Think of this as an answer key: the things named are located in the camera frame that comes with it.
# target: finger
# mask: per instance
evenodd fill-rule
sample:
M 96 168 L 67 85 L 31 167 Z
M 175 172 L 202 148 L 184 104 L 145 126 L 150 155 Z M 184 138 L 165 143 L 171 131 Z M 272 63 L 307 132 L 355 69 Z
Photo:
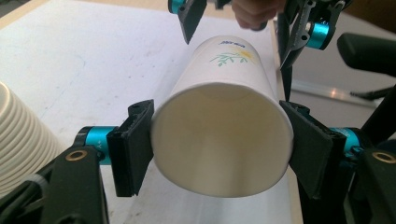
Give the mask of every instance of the finger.
M 235 13 L 238 23 L 240 23 L 240 25 L 242 23 L 243 27 L 246 27 L 246 23 L 249 24 L 249 27 L 259 26 L 261 23 L 271 20 L 276 15 L 275 8 L 270 8 L 260 14 L 252 15 L 237 4 L 233 4 L 233 12 Z
M 235 18 L 242 29 L 250 29 L 250 24 L 248 22 L 243 21 L 242 19 L 238 18 L 236 15 Z
M 286 0 L 234 0 L 233 4 L 240 6 L 250 15 L 259 15 L 271 8 L 281 9 L 285 2 Z

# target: table surface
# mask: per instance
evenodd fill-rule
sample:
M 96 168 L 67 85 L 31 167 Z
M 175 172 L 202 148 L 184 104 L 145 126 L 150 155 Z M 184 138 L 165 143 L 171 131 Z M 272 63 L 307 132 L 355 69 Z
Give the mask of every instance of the table surface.
M 130 104 L 150 98 L 161 103 L 178 78 L 169 74 L 180 74 L 191 51 L 218 33 L 259 46 L 267 73 L 274 74 L 273 86 L 280 85 L 274 44 L 262 43 L 274 39 L 271 23 L 261 33 L 243 31 L 229 20 L 229 7 L 216 11 L 209 5 L 186 46 L 177 17 L 166 10 L 164 0 L 30 1 L 0 20 L 0 65 L 5 68 L 0 80 L 66 146 L 83 126 L 120 125 Z M 111 169 L 103 167 L 102 174 L 111 223 L 303 223 L 290 169 L 273 188 L 242 199 L 180 189 L 153 163 L 140 195 L 120 199 Z

